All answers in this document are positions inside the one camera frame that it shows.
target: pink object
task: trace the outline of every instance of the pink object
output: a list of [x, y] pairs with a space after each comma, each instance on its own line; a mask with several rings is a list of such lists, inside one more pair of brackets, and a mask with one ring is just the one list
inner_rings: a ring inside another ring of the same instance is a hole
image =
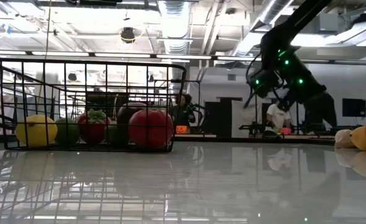
[[292, 130], [291, 130], [291, 128], [281, 128], [280, 133], [281, 134], [291, 134]]

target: red strawberry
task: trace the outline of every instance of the red strawberry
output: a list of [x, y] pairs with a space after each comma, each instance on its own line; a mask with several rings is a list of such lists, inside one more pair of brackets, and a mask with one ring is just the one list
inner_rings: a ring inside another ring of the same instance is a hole
[[88, 144], [99, 144], [104, 140], [104, 129], [111, 123], [102, 110], [81, 114], [78, 118], [80, 137]]

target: person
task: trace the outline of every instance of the person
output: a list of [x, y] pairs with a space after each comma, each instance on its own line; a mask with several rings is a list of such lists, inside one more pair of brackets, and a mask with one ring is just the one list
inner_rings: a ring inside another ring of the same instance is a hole
[[273, 125], [275, 131], [281, 128], [289, 128], [291, 125], [291, 116], [289, 111], [283, 111], [278, 108], [278, 101], [273, 100], [273, 104], [269, 106], [266, 112], [266, 118]]
[[171, 115], [175, 124], [177, 126], [187, 126], [187, 134], [189, 133], [190, 123], [195, 122], [195, 116], [189, 106], [191, 99], [189, 94], [183, 94], [180, 98], [176, 98], [177, 105], [173, 106], [171, 109]]

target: man in white shirt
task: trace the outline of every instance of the man in white shirt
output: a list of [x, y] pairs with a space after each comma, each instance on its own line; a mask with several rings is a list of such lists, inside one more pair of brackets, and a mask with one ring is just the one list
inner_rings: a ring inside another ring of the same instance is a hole
[[277, 131], [280, 128], [283, 128], [285, 125], [286, 128], [289, 128], [291, 125], [291, 116], [289, 112], [282, 111], [278, 108], [278, 102], [269, 106], [268, 111], [266, 112], [267, 120], [274, 126], [274, 130]]

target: white shirt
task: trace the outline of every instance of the white shirt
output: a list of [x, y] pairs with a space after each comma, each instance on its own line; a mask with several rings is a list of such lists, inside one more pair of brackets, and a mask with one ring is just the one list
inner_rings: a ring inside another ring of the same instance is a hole
[[283, 128], [284, 121], [287, 119], [291, 119], [291, 116], [288, 112], [284, 112], [277, 107], [277, 104], [272, 104], [269, 106], [267, 114], [272, 116], [272, 120], [276, 129]]

